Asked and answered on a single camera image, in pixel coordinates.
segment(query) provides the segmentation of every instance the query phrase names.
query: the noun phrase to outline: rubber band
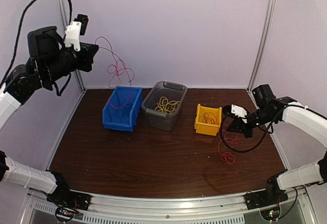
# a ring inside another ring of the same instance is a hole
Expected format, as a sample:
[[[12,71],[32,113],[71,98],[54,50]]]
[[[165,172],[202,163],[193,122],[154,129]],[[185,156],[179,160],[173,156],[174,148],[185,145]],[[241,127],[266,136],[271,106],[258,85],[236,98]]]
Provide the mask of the rubber band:
[[[24,188],[27,187],[27,185],[30,183],[30,181],[31,181],[31,179],[32,179],[32,171],[31,171],[31,168],[30,168],[29,166],[27,166],[27,168],[29,169],[29,172],[30,172],[30,178],[29,178],[29,180],[26,182]]]
[[[215,114],[213,114],[210,111],[207,111],[203,114],[203,122],[207,123],[207,124],[218,124],[218,119],[215,116]]]
[[[303,180],[302,180],[302,176],[301,176],[301,169],[304,167],[305,165],[302,165],[299,169],[298,169],[298,177],[300,178],[300,181],[302,183],[302,186],[304,187],[308,187],[306,184],[303,183]]]
[[[160,111],[162,113],[172,114],[176,112],[180,101],[169,101],[165,96],[162,96],[155,107],[155,111]]]
[[[223,129],[223,132],[225,132],[225,135],[224,135],[225,141],[227,141],[231,145],[233,145],[233,144],[239,144],[239,142],[240,142],[239,141],[239,135],[237,135],[235,138],[230,138],[230,137],[228,137],[228,135],[229,135],[229,132],[228,131],[226,131],[226,130]],[[222,143],[222,140],[220,140],[220,142],[218,143],[218,153],[220,155],[221,161],[226,162],[226,163],[228,163],[230,165],[231,164],[234,164],[235,163],[235,156],[231,152],[229,152],[229,151],[222,153],[220,151],[220,145],[221,145],[221,143]]]

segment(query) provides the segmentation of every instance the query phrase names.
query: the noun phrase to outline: light purple wall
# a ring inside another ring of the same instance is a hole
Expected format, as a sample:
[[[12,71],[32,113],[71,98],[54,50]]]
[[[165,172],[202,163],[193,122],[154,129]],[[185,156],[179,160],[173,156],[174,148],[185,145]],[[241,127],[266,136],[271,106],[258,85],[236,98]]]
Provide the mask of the light purple wall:
[[[269,83],[279,97],[290,96],[327,115],[327,0],[277,0],[256,85]],[[275,127],[292,168],[323,157],[325,149],[285,123]],[[319,223],[326,223],[327,185],[308,188]]]
[[[92,22],[84,37],[106,36],[135,70],[135,86],[169,80],[188,87],[246,87],[267,0],[74,0]],[[100,50],[87,87],[108,87],[113,63]]]
[[[12,58],[18,22],[24,7],[31,0],[0,0],[0,77]],[[28,10],[23,22],[15,65],[28,59],[27,33],[57,25],[63,33],[56,0],[39,0]],[[44,170],[67,116],[76,104],[80,92],[72,78],[61,98],[54,92],[37,91],[13,115],[0,132],[0,150],[11,158],[31,167]],[[0,183],[0,223],[17,223],[27,190]]]

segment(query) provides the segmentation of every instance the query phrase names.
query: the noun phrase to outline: metal frame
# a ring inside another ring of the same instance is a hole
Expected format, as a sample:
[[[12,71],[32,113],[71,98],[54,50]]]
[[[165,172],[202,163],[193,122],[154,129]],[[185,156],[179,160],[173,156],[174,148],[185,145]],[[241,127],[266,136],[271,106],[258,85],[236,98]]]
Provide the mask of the metal frame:
[[[57,1],[58,1],[58,5],[59,5],[59,12],[60,12],[60,17],[61,17],[62,27],[65,30],[66,26],[69,24],[69,22],[67,20],[68,16],[66,13],[67,11],[65,9],[65,3],[64,3],[64,0],[57,0]],[[77,85],[78,85],[80,92],[84,92],[85,86],[83,83],[81,72],[79,70],[74,71],[74,76],[76,78]]]
[[[305,188],[299,189],[298,201],[306,224],[317,224],[309,196]],[[247,210],[245,193],[198,198],[128,198],[92,194],[88,211],[80,211],[77,221],[83,223],[215,223],[215,221],[244,220],[244,214],[257,212]],[[295,199],[295,191],[288,192],[289,200]],[[47,202],[41,192],[29,190],[26,208],[20,219],[21,224],[30,222],[33,210],[53,214],[56,206]]]
[[[256,60],[255,60],[255,64],[253,67],[252,74],[251,74],[250,82],[247,87],[247,90],[249,90],[249,91],[253,89],[253,85],[254,85],[254,82],[258,75],[260,64],[261,64],[263,56],[264,56],[264,52],[265,52],[265,48],[266,48],[267,40],[268,40],[268,33],[269,33],[269,30],[271,27],[272,18],[273,18],[274,11],[275,11],[275,5],[276,5],[276,0],[268,0],[266,18],[265,18],[265,22],[264,22],[264,28],[262,31],[262,35],[261,35],[261,41],[259,44],[258,53],[256,55]]]

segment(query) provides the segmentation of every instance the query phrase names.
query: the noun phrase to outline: camera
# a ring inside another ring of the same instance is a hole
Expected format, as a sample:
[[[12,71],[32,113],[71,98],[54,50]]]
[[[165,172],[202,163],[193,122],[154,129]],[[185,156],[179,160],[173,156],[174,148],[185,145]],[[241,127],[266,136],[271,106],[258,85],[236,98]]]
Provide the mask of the camera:
[[[82,33],[85,33],[87,18],[80,17],[75,20],[82,21]],[[80,43],[80,51],[74,46],[66,48],[64,41],[57,33],[56,26],[41,28],[28,33],[28,47],[30,58],[27,66],[38,73],[42,87],[53,90],[52,85],[63,76],[75,70],[90,72],[93,57],[99,49],[98,45]]]

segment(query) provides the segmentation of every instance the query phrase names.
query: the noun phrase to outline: wooden tabletop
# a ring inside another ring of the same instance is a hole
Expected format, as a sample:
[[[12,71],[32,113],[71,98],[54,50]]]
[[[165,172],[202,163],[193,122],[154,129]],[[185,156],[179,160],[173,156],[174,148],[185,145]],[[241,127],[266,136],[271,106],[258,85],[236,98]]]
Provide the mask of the wooden tabletop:
[[[143,90],[143,98],[149,92]],[[254,151],[234,153],[229,165],[218,154],[219,136],[196,134],[197,104],[238,104],[254,110],[245,90],[189,89],[172,131],[149,127],[140,112],[134,132],[105,129],[102,109],[111,90],[88,90],[53,159],[51,170],[64,175],[73,190],[127,197],[213,196],[265,188],[268,177],[284,170],[269,136]],[[262,136],[240,136],[246,149]]]

